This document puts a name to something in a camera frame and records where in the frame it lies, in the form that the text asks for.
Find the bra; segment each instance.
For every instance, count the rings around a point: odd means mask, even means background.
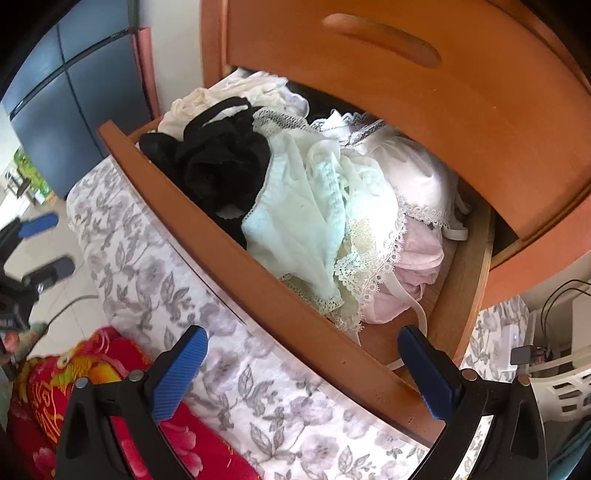
[[[399,194],[409,217],[441,227],[443,236],[451,240],[467,239],[468,231],[454,212],[455,207],[464,214],[470,212],[470,206],[457,193],[457,173],[420,143],[367,113],[341,115],[334,111],[312,127],[341,145],[374,158]]]

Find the gray floral pattern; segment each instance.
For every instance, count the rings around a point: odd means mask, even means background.
[[[209,353],[186,401],[262,478],[403,480],[418,466],[425,449],[277,345],[184,252],[111,157],[74,187],[67,211],[121,333],[155,357],[188,326],[207,330]],[[500,325],[513,321],[510,312],[491,315],[480,314],[465,360],[485,378],[495,378]],[[470,448],[465,464],[477,454]]]

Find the black clamp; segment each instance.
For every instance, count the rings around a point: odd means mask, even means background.
[[[410,480],[451,480],[481,418],[489,415],[491,428],[469,478],[547,478],[544,430],[528,376],[501,383],[472,369],[460,371],[415,326],[401,329],[398,351],[431,414],[446,422]]]

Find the cabinet door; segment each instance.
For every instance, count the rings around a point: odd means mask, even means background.
[[[131,35],[94,51],[72,65],[67,74],[80,110],[104,156],[108,151],[96,129],[107,120],[113,120],[126,134],[151,120]]]
[[[12,120],[25,153],[60,197],[102,159],[62,73]]]
[[[60,20],[66,61],[111,35],[129,28],[128,0],[82,0]]]
[[[57,29],[54,27],[35,45],[4,94],[2,104],[6,112],[12,112],[28,93],[62,63]]]

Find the red fabric with gold pattern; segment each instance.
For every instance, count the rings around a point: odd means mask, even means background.
[[[27,458],[35,480],[55,475],[55,450],[72,386],[80,377],[94,384],[117,382],[128,372],[151,365],[138,345],[113,327],[98,330],[64,355],[26,362],[12,393],[7,433]],[[134,476],[151,477],[126,423],[113,418],[113,429]],[[254,469],[232,447],[181,403],[162,433],[187,470],[200,480],[256,480]]]

